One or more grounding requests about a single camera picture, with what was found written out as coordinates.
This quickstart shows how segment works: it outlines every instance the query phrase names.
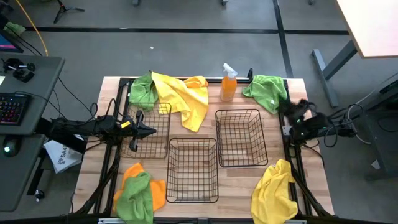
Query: concrete floor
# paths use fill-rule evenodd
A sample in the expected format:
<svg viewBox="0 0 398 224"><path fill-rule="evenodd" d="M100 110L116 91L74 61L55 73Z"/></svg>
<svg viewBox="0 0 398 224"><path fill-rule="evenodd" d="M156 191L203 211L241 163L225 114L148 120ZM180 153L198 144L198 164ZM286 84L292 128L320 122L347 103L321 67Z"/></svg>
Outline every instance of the concrete floor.
<svg viewBox="0 0 398 224"><path fill-rule="evenodd" d="M22 3L37 26L54 26L55 1ZM64 3L85 8L86 12L67 14L57 24L59 27L277 29L272 0L230 0L226 7L217 0L142 0L139 7L133 7L129 0L65 0ZM279 7L286 30L346 30L334 0L318 0L314 6L309 6L307 0L279 0ZM15 9L8 18L29 25L17 6ZM173 76L218 77L222 64L228 62L242 77L251 67L255 74L286 77L278 34L43 32L42 35L51 56L66 58L61 78L87 105L97 101L102 79L107 75L142 75L151 69ZM26 32L23 37L42 50L34 32ZM294 77L304 78L309 100L326 114L333 109L325 98L310 53L318 48L328 62L347 41L348 35L286 35ZM398 72L398 59L362 60L355 55L331 82L341 106L347 106L395 72ZM84 107L61 85L57 84L56 91L65 116L88 118ZM46 118L56 115L54 109L47 107ZM321 151L337 215L397 222L398 179L376 182L364 179L376 158L370 147L355 138L339 138L334 148L321 144ZM23 197L14 213L0 213L0 219L67 213L77 170L75 167L58 175L49 172L40 183L47 192L43 202Z"/></svg>

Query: wire basket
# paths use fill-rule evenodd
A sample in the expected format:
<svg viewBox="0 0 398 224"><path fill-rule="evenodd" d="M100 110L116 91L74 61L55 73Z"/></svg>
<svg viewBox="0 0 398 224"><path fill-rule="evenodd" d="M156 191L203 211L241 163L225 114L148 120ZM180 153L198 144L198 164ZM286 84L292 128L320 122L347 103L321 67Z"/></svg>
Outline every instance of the wire basket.
<svg viewBox="0 0 398 224"><path fill-rule="evenodd" d="M167 164L167 201L214 203L218 200L216 140L175 138L170 140Z"/></svg>
<svg viewBox="0 0 398 224"><path fill-rule="evenodd" d="M139 139L137 152L129 148L132 137L123 138L121 157L143 158L143 159L164 159L167 155L170 112L169 103L130 103L127 115L134 118L137 111L141 110L144 115L143 123L146 126L156 129L156 133Z"/></svg>
<svg viewBox="0 0 398 224"><path fill-rule="evenodd" d="M264 166L268 163L258 110L219 110L216 128L220 166Z"/></svg>

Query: rgb keyboard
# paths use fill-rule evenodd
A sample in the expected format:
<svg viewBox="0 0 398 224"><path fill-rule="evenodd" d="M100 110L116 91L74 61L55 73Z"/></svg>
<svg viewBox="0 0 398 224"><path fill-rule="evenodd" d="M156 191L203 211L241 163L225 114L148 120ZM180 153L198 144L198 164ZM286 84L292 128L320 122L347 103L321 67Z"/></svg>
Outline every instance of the rgb keyboard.
<svg viewBox="0 0 398 224"><path fill-rule="evenodd" d="M0 125L20 125L31 96L0 93Z"/></svg>

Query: wooden table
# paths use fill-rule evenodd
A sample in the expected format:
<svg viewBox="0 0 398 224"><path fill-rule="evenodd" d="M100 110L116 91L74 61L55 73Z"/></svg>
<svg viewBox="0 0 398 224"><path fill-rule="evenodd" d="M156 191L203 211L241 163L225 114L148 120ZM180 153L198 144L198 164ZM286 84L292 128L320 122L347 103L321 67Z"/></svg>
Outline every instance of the wooden table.
<svg viewBox="0 0 398 224"><path fill-rule="evenodd" d="M332 107L338 106L338 100L328 80L357 52L363 59L398 57L398 1L336 0L336 3L352 39L328 65L318 49L312 51Z"/></svg>
<svg viewBox="0 0 398 224"><path fill-rule="evenodd" d="M98 99L98 114L105 114L106 107L111 98L116 97L120 77L104 77L101 92ZM301 98L307 99L304 80L288 79L289 93L292 101L297 102ZM218 218L251 218L251 194L259 179L262 177L266 167L275 164L279 159L284 159L282 137L280 135L280 125L277 115L269 114L264 108L257 104L253 98L242 95L242 88L247 84L239 84L235 97L232 102L221 102L219 98L220 84L209 84L209 107L206 119L204 120L197 134L185 129L181 125L180 113L171 115L170 137L193 137L193 138L215 138L215 112L221 109L251 109L256 108L261 113L263 122L264 137L266 141L268 165L260 167L235 167L222 168L218 166L218 185L219 199L216 203L166 203L164 207L155 212L156 217L218 217ZM100 172L104 158L106 145L100 145L86 152L79 179L76 185L73 204L76 209L80 208L88 197L93 193L100 179ZM314 152L303 149L303 166L307 178L308 188L312 191L317 200L324 206L326 211L333 213L330 200L328 184L322 160ZM144 169L148 171L154 180L166 180L167 178L167 158L166 159L131 159L121 158L118 172L116 190L121 187L123 173L133 164L140 162ZM105 189L101 211L106 204L108 189ZM302 204L302 194L298 190L300 208Z"/></svg>

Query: orange cloth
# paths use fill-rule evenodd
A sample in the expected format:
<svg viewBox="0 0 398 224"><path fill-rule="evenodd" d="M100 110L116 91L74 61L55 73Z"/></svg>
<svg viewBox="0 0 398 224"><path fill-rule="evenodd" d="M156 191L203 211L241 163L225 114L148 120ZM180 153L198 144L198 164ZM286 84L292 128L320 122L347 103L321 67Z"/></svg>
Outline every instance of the orange cloth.
<svg viewBox="0 0 398 224"><path fill-rule="evenodd" d="M122 189L118 190L113 197L113 212L116 211L116 202L118 201L120 195L124 190L124 183L129 177L136 177L139 173L143 172L140 163L136 163L128 170L125 171L122 180ZM150 181L150 191L152 192L152 207L154 211L160 209L166 204L166 183L164 180L151 180Z"/></svg>

